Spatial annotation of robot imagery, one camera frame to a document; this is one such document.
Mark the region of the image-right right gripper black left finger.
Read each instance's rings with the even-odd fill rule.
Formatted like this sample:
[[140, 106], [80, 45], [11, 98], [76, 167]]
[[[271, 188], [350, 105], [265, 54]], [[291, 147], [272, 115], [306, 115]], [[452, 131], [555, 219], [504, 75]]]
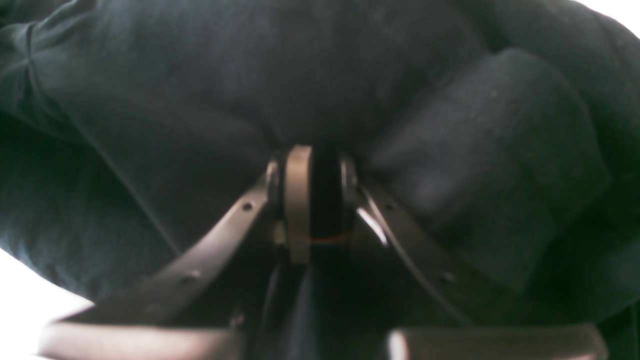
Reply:
[[48, 360], [242, 360], [279, 265], [311, 260], [313, 148], [293, 146], [192, 248], [42, 332]]

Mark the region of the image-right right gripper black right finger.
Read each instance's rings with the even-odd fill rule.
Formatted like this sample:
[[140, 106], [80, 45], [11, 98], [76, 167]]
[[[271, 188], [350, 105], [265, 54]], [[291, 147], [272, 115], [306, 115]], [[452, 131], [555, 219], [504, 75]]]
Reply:
[[589, 323], [527, 300], [449, 253], [340, 156], [349, 254], [372, 285], [384, 360], [606, 360]]

